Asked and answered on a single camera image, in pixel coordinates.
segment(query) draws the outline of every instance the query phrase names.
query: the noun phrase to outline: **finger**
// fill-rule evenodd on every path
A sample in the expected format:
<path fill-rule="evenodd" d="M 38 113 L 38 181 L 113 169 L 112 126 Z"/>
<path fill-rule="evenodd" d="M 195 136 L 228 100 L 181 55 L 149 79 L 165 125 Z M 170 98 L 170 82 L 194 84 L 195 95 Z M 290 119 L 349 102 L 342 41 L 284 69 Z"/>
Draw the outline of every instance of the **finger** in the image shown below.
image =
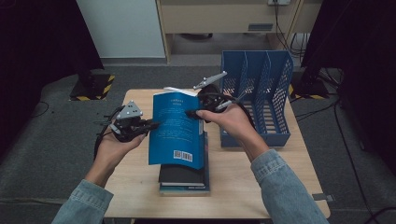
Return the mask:
<path fill-rule="evenodd" d="M 213 121 L 215 123 L 219 120 L 219 114 L 208 110 L 197 110 L 196 114 L 204 120 Z"/>
<path fill-rule="evenodd" d="M 138 147 L 140 145 L 140 143 L 142 143 L 143 139 L 145 139 L 145 137 L 146 137 L 146 135 L 143 133 L 143 134 L 138 135 L 136 138 L 132 139 L 132 141 L 129 142 L 130 149 L 132 150 L 132 149 Z"/>

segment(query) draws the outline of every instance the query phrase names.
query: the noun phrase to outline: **white cabinet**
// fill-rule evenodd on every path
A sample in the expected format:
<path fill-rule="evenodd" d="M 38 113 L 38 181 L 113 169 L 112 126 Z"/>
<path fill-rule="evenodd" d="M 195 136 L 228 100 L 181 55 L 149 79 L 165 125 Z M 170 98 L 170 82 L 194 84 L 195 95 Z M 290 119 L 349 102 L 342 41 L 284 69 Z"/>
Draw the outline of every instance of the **white cabinet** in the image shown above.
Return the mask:
<path fill-rule="evenodd" d="M 155 0 L 77 0 L 101 58 L 164 58 Z"/>

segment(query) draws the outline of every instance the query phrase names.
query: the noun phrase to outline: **person's right hand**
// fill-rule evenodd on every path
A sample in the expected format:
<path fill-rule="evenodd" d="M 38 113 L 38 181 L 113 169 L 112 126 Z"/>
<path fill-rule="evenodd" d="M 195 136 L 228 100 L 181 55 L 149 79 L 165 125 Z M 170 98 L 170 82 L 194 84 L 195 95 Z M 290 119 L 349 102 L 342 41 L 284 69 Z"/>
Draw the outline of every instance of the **person's right hand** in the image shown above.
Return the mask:
<path fill-rule="evenodd" d="M 250 161 L 269 150 L 262 137 L 251 126 L 248 116 L 239 105 L 229 105 L 222 113 L 198 110 L 196 114 L 202 119 L 217 123 L 235 138 L 246 151 Z"/>
<path fill-rule="evenodd" d="M 239 105 L 229 105 L 222 113 L 213 113 L 208 110 L 198 110 L 196 114 L 202 119 L 217 123 L 232 137 L 243 140 L 244 136 L 255 133 L 248 116 Z"/>

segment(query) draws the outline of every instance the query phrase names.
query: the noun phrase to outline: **book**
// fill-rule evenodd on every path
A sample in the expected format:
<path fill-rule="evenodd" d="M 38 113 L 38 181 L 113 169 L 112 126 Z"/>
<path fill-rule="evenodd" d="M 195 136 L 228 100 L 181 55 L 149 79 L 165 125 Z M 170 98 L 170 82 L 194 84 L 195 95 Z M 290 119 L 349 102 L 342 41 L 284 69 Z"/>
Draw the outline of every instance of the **book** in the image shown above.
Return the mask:
<path fill-rule="evenodd" d="M 207 132 L 204 133 L 205 146 L 204 167 L 196 170 L 185 165 L 163 164 L 161 165 L 158 181 L 161 186 L 178 187 L 204 187 L 208 177 L 208 152 L 207 152 Z"/>
<path fill-rule="evenodd" d="M 200 173 L 203 175 L 203 185 L 181 185 L 181 186 L 172 186 L 171 182 L 168 182 L 168 185 L 165 183 L 160 184 L 160 194 L 161 196 L 174 196 L 174 197 L 183 197 L 183 196 L 208 196 L 210 195 L 210 182 L 209 182 L 209 159 L 208 159 L 208 144 L 207 144 L 207 133 L 205 133 L 205 159 L 204 159 L 204 168 L 203 168 L 203 173 Z M 161 180 L 164 180 L 164 176 L 166 173 L 160 171 L 160 182 Z M 168 177 L 170 181 L 175 182 L 176 179 L 172 179 L 172 176 L 177 176 L 178 174 L 178 169 L 174 170 L 175 172 L 172 174 L 169 174 Z"/>
<path fill-rule="evenodd" d="M 150 131 L 148 164 L 178 164 L 200 170 L 204 167 L 204 127 L 186 111 L 201 103 L 195 92 L 164 88 L 153 95 L 152 120 L 160 126 Z"/>

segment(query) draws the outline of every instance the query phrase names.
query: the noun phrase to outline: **book cover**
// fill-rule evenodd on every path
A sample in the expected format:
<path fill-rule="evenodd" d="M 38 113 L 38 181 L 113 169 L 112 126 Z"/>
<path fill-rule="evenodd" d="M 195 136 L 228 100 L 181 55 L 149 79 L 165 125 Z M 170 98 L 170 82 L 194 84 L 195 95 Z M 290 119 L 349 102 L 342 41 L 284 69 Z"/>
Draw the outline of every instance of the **book cover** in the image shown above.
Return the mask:
<path fill-rule="evenodd" d="M 204 167 L 203 122 L 187 117 L 186 110 L 200 108 L 196 93 L 166 88 L 153 96 L 153 121 L 150 131 L 148 164 L 178 164 L 199 170 Z"/>

